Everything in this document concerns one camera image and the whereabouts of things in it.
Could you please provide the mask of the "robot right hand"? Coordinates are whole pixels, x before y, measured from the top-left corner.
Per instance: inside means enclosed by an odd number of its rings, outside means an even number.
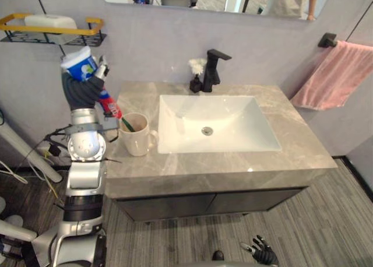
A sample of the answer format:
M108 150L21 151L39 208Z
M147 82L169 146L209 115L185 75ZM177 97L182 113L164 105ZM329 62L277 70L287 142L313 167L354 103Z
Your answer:
M249 245L244 242L240 242L240 247L247 252L249 252L253 259L257 263L268 266L279 266L279 260L276 253L272 250L271 246L266 242L266 240L257 235L252 239L253 244Z

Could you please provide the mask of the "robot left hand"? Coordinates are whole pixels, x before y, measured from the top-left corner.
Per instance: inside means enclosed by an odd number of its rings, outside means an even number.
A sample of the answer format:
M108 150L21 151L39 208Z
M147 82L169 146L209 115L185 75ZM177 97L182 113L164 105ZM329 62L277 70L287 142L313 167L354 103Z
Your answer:
M100 56L98 60L98 70L84 82L75 79L66 69L61 69L62 88L71 111L95 108L109 71L105 56Z

